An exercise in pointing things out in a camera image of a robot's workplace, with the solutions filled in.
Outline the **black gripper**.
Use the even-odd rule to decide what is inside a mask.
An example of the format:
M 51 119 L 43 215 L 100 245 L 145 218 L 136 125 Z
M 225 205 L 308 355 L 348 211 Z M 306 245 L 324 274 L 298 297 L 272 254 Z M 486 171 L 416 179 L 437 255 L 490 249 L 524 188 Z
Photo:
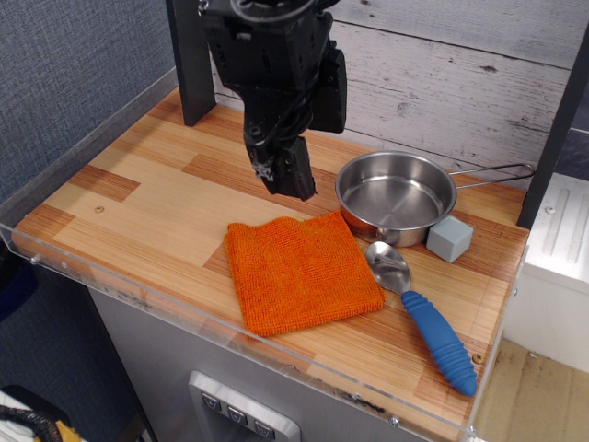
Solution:
M 328 6 L 209 1 L 199 8 L 222 84 L 244 104 L 244 139 L 255 176 L 270 194 L 301 201 L 316 194 L 306 140 L 298 136 L 310 124 L 312 94 L 310 129 L 340 134 L 346 123 L 345 57 L 340 49 L 326 50 Z M 277 139 L 282 131 L 296 137 Z

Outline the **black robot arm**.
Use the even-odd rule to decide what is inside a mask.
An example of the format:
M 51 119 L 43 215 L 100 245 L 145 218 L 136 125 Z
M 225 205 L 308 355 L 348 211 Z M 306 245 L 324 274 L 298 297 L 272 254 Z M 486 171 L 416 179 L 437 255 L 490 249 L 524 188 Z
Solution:
M 271 194 L 316 193 L 304 131 L 340 134 L 345 56 L 330 37 L 330 1 L 208 1 L 199 8 L 224 87 L 244 106 L 243 137 Z

